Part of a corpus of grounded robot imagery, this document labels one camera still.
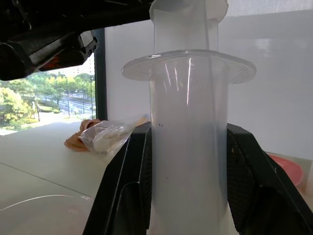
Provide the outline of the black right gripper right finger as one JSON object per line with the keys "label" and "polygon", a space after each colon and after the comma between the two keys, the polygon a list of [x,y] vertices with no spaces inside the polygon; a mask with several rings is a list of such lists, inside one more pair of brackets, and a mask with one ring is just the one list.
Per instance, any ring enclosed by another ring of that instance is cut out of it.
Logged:
{"label": "black right gripper right finger", "polygon": [[313,213],[287,173],[242,127],[227,125],[227,198],[241,235],[311,235]]}

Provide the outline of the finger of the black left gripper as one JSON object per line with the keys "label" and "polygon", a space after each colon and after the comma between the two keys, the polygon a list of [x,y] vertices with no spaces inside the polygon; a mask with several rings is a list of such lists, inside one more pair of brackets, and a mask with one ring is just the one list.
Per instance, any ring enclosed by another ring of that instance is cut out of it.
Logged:
{"label": "finger of the black left gripper", "polygon": [[148,20],[151,0],[75,0],[62,13],[61,29],[86,31]]}

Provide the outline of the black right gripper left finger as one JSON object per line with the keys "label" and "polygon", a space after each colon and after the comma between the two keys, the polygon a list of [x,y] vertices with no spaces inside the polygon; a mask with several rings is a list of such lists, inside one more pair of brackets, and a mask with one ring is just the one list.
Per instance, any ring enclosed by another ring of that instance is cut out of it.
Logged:
{"label": "black right gripper left finger", "polygon": [[145,235],[152,202],[152,130],[136,127],[105,169],[83,233]]}

